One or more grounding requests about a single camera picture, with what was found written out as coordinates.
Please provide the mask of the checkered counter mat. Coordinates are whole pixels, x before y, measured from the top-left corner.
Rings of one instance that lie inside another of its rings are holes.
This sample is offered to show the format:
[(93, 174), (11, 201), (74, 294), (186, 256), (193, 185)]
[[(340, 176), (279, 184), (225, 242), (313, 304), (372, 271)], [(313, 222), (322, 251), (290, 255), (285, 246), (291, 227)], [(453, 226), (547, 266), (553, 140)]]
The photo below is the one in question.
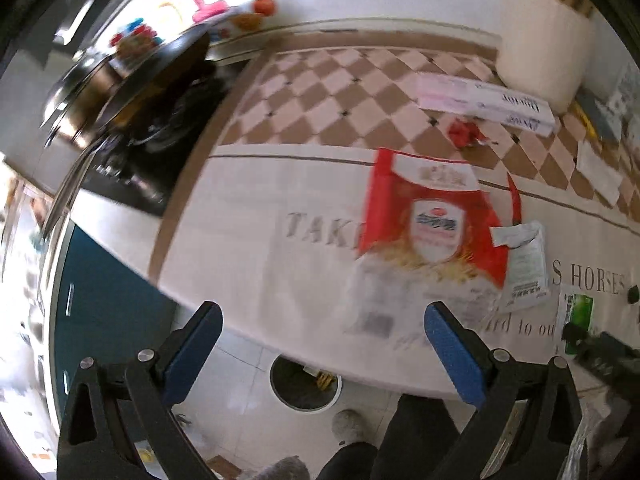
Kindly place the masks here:
[[(491, 144), (460, 151), (454, 116), (422, 110), (420, 73), (494, 81), (494, 52), (405, 32), (288, 36), (247, 66), (213, 114), (164, 213), (149, 278), (189, 307), (213, 300), (227, 325), (303, 362), (399, 391), (449, 396), (423, 333), (408, 346), (349, 333), (355, 269), (378, 148), (471, 165), (502, 223), (508, 187), (546, 234), (549, 285), (593, 296), (592, 328), (630, 346), (639, 309), (639, 171), (623, 148), (594, 144), (574, 114), (546, 138), (480, 123)], [(578, 144), (622, 175), (615, 206), (576, 169)]]

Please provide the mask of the red noodle wrapper bag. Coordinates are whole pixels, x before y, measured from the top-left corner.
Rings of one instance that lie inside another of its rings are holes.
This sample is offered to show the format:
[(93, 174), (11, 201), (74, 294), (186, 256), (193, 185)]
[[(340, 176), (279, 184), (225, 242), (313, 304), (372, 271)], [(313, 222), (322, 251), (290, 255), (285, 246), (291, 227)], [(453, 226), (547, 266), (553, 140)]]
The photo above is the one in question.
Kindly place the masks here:
[(480, 327), (506, 282), (508, 250), (491, 238), (499, 224), (471, 165), (378, 150), (344, 291), (346, 330), (408, 346), (434, 301)]

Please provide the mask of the white tissue paper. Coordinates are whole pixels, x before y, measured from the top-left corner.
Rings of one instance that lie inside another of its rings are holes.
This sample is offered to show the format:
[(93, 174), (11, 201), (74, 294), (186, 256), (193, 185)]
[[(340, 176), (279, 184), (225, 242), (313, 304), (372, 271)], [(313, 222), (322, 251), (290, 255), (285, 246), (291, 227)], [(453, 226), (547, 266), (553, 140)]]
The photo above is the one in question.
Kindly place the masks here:
[(608, 166), (588, 141), (582, 141), (578, 144), (576, 169), (609, 205), (615, 206), (617, 204), (623, 177), (615, 169)]

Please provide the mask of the white round trash bin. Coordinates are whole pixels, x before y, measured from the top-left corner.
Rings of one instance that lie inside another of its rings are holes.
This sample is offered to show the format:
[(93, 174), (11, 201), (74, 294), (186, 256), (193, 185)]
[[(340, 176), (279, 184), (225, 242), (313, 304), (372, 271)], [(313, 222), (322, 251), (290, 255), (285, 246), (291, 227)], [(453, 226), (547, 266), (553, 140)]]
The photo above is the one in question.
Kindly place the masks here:
[(292, 361), (286, 356), (277, 356), (269, 369), (269, 383), (273, 394), (287, 408), (299, 413), (320, 413), (333, 406), (343, 390), (343, 379), (320, 391), (316, 386), (318, 370)]

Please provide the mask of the blue lower cabinet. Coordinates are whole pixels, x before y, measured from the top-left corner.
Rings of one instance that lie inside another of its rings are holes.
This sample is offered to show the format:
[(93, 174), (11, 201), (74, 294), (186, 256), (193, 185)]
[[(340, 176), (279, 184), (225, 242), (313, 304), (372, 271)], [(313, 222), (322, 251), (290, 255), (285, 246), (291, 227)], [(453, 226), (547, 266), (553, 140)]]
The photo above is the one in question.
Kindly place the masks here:
[(177, 309), (78, 226), (70, 231), (53, 299), (52, 370), (60, 413), (82, 359), (125, 363), (141, 349), (159, 347)]

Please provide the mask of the grey shoe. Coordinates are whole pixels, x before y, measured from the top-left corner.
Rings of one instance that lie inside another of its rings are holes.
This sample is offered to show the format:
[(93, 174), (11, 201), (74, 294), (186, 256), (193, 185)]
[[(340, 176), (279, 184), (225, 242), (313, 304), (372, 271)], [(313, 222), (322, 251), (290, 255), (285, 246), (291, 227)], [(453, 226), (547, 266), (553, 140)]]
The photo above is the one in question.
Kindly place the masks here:
[(252, 480), (309, 480), (310, 473), (306, 464), (297, 456), (288, 456), (278, 460), (254, 474)]
[(332, 418), (332, 434), (339, 446), (369, 441), (367, 421), (354, 410), (343, 410)]

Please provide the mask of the left black trouser leg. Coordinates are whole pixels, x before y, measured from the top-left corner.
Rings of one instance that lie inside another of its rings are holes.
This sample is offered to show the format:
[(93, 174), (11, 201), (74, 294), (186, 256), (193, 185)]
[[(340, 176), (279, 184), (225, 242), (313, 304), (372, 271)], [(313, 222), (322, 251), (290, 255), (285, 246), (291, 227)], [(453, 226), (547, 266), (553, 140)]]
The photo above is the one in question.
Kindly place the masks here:
[(378, 449), (368, 442), (343, 445), (323, 466), (318, 480), (369, 480)]

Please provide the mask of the yellow medicine box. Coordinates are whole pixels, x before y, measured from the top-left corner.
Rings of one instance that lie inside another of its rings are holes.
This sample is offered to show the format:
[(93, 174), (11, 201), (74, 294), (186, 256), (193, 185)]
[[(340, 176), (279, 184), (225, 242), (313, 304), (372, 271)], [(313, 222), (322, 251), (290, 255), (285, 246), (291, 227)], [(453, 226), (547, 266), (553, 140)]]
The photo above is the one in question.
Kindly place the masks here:
[(319, 372), (316, 375), (316, 386), (320, 391), (326, 391), (336, 381), (336, 376), (328, 372)]

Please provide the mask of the red candy wrapper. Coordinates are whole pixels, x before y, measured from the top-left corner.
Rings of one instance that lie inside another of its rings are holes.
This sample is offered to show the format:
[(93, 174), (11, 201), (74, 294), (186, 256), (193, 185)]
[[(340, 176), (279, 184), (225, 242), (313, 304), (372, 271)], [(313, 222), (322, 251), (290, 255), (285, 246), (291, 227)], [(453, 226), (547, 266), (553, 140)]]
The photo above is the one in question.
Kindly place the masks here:
[(447, 136), (458, 150), (491, 144), (491, 140), (482, 133), (475, 122), (466, 122), (459, 118), (449, 125)]

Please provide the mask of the black trouser leg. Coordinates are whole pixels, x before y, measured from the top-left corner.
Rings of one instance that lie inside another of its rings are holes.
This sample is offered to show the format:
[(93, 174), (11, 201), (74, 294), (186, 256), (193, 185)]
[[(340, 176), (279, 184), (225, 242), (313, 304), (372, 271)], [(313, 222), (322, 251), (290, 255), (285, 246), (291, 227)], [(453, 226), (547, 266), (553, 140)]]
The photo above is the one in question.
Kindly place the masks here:
[(372, 479), (428, 479), (459, 437), (442, 399), (403, 394), (375, 457)]
[(318, 480), (369, 480), (378, 449), (368, 442), (343, 445), (323, 466)]

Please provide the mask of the white sachet packet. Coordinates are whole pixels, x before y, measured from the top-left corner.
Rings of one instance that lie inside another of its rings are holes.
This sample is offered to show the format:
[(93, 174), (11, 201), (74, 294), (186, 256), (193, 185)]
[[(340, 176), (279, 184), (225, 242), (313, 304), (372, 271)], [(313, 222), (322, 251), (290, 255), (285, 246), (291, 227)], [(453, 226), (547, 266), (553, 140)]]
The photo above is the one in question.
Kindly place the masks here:
[(512, 313), (542, 304), (550, 297), (544, 227), (538, 221), (490, 229), (494, 246), (508, 248), (508, 264), (498, 304)]

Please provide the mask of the pink toy sticker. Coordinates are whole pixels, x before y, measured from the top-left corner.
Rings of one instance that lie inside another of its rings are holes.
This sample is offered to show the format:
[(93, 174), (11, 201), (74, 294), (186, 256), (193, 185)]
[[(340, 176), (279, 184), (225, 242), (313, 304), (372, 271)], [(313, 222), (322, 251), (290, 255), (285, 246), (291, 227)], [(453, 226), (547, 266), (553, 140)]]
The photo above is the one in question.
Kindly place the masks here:
[(229, 5), (224, 0), (193, 0), (196, 11), (192, 15), (195, 24), (204, 22), (214, 16), (224, 14), (229, 10)]

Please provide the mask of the right grey shoe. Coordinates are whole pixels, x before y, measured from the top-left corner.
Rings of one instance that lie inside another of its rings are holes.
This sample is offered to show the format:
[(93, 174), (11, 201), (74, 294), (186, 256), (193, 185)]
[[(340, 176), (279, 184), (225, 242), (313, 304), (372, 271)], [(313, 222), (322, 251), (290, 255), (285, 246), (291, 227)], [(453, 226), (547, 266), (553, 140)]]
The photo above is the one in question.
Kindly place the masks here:
[(332, 434), (339, 446), (369, 441), (367, 421), (354, 410), (343, 410), (332, 418)]

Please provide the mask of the dark smartphone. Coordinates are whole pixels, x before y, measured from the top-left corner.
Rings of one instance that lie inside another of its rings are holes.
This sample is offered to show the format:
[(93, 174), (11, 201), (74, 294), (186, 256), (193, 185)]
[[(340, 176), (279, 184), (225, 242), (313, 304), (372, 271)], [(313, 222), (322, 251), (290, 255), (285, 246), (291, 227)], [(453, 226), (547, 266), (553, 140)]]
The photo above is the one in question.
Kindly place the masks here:
[(596, 136), (606, 144), (617, 145), (622, 140), (623, 123), (612, 110), (600, 102), (589, 90), (580, 87), (575, 96)]

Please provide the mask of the black wok pan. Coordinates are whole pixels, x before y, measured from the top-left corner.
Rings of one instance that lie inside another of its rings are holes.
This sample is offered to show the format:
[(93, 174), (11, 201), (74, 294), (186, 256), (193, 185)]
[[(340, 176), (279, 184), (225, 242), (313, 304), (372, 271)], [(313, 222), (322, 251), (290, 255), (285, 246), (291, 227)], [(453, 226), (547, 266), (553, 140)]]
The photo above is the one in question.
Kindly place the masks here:
[(100, 62), (65, 100), (66, 109), (56, 120), (48, 142), (59, 134), (79, 148), (79, 154), (63, 179), (40, 231), (47, 240), (73, 206), (85, 176), (99, 152), (126, 138), (130, 122), (140, 115), (181, 76), (206, 57), (209, 28), (198, 24), (157, 47), (127, 77), (109, 81), (99, 74), (107, 60)]

